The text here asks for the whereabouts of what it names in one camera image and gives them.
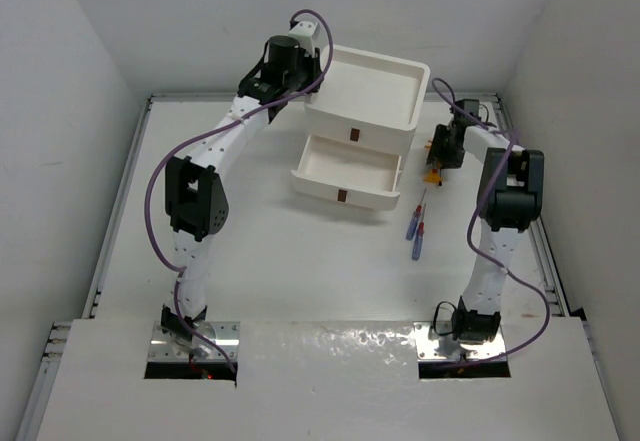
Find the white drawer cabinet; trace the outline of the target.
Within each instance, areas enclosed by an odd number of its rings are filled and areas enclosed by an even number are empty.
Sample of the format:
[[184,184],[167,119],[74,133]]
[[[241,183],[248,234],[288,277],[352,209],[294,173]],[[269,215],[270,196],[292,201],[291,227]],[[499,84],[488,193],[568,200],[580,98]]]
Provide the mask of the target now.
[[411,145],[429,77],[423,63],[336,45],[319,91],[305,102],[309,131],[400,155]]

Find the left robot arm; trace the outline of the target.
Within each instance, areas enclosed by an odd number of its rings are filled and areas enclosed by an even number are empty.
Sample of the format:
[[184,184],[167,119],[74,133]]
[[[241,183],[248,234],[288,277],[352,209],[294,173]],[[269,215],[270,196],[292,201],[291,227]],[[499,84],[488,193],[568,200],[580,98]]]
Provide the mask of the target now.
[[161,326],[192,339],[206,316],[206,260],[214,235],[229,216],[223,179],[249,141],[273,121],[296,93],[316,92],[321,83],[320,49],[312,35],[276,35],[240,81],[222,130],[196,143],[165,167],[165,212],[173,230],[179,287],[164,304]]

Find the yellow orange clamp tool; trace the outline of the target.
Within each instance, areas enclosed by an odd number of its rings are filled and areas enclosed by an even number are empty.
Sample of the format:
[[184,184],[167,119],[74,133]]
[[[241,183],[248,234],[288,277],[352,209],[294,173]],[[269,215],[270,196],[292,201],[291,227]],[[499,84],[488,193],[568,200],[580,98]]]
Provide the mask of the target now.
[[432,184],[437,187],[441,187],[443,185],[443,177],[442,177],[442,161],[440,157],[440,149],[438,147],[433,147],[434,140],[430,139],[425,144],[425,150],[427,151],[426,158],[426,174],[423,180],[426,183]]

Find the white drawer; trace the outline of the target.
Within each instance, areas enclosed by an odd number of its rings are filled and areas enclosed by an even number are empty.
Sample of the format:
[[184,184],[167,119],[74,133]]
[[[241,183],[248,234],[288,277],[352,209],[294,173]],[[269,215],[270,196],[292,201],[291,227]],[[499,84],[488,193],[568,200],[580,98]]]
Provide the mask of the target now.
[[305,195],[376,211],[391,211],[400,198],[402,158],[317,135],[307,138],[294,189]]

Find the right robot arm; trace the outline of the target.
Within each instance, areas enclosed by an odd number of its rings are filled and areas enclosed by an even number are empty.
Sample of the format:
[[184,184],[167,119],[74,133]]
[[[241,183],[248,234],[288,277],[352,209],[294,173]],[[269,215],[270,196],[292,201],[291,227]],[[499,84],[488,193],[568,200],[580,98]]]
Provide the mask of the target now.
[[491,341],[501,322],[502,291],[521,236],[542,211],[545,157],[525,149],[479,117],[480,103],[452,103],[451,121],[436,126],[427,162],[458,169],[467,154],[483,164],[471,224],[480,223],[480,244],[470,281],[452,316],[453,339]]

